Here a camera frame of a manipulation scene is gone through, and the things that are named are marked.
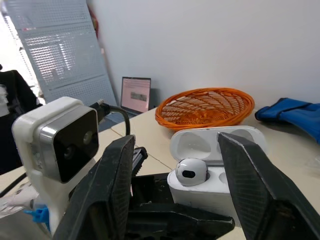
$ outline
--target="camera lens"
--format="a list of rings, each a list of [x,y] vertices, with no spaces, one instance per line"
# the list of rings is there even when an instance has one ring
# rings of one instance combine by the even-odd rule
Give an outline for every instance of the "camera lens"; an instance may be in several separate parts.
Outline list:
[[[74,146],[68,146],[66,149],[65,149],[65,152],[64,152],[64,158],[67,159],[67,160],[70,160],[72,159],[72,157],[74,156],[75,154],[75,147]]]
[[[92,131],[87,131],[83,137],[83,144],[88,145],[92,140]]]

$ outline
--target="desk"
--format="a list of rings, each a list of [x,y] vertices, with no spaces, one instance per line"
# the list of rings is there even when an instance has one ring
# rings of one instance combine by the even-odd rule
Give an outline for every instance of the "desk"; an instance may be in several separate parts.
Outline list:
[[[155,120],[156,109],[140,114],[130,120],[131,133],[135,134],[136,144],[145,147],[148,154],[170,169],[177,161],[170,154],[170,139],[175,132],[158,125]],[[266,125],[250,115],[243,121],[259,129],[268,144],[268,157],[284,174],[291,178],[304,196],[320,213],[320,173],[306,168],[308,161],[320,156],[320,146],[302,130],[291,125]],[[119,123],[111,128],[121,136],[125,135],[125,124]],[[245,240],[241,228],[236,227],[221,240]]]
[[[99,149],[96,153],[94,159],[97,161],[101,158],[101,156],[104,153],[105,148],[114,140],[120,138],[121,135],[117,134],[111,129],[107,129],[105,131],[102,131],[99,133]],[[152,156],[149,156],[144,163],[142,164],[142,167],[138,173],[138,176],[140,175],[150,175],[150,174],[161,174],[161,173],[168,173],[170,172],[170,168],[163,165],[158,160],[154,159]],[[19,167],[17,169],[14,169],[10,172],[7,172],[3,175],[0,175],[0,190],[2,191],[5,189],[10,183],[12,183],[14,180],[16,180],[20,175],[22,175],[25,172],[24,167]],[[16,187],[14,187],[10,192],[8,192],[7,195],[10,195],[14,193],[18,187],[26,183],[28,181],[28,178],[25,178],[22,180]]]

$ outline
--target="blue bag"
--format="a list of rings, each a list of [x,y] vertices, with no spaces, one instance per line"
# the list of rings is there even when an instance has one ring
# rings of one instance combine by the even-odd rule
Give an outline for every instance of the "blue bag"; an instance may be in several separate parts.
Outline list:
[[[262,122],[294,124],[320,144],[320,103],[280,98],[274,105],[261,108],[254,116]]]

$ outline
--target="gray pegboard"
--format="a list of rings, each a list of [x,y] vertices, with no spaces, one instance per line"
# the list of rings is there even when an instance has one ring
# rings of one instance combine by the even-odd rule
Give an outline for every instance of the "gray pegboard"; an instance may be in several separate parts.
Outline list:
[[[17,30],[90,22],[85,0],[6,0]]]
[[[5,4],[47,102],[69,96],[116,105],[85,0]]]
[[[80,99],[86,106],[94,104],[99,99],[104,99],[105,103],[110,105],[117,105],[110,82],[105,76],[51,90],[48,99],[45,97],[45,100],[51,102],[64,96]]]
[[[42,89],[52,90],[106,74],[90,22],[18,32],[40,75]]]

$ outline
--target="black cable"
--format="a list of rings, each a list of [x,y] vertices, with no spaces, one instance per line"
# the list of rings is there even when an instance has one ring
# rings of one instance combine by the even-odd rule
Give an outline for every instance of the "black cable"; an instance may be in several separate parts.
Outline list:
[[[25,177],[27,176],[26,173],[22,174],[16,180],[14,180],[9,186],[7,186],[1,193],[0,198],[6,195],[11,189],[13,189],[18,183],[20,183]]]
[[[128,113],[125,110],[123,110],[121,107],[111,106],[111,105],[110,105],[110,112],[122,114],[125,122],[125,135],[130,135],[130,119],[129,119]]]
[[[112,113],[120,113],[122,114],[125,122],[125,135],[130,135],[130,120],[127,112],[123,110],[120,107],[117,106],[111,106],[106,103],[99,104],[98,102],[95,102],[94,104],[89,106],[90,108],[93,108],[97,111],[98,115],[98,123],[107,116],[108,114]]]

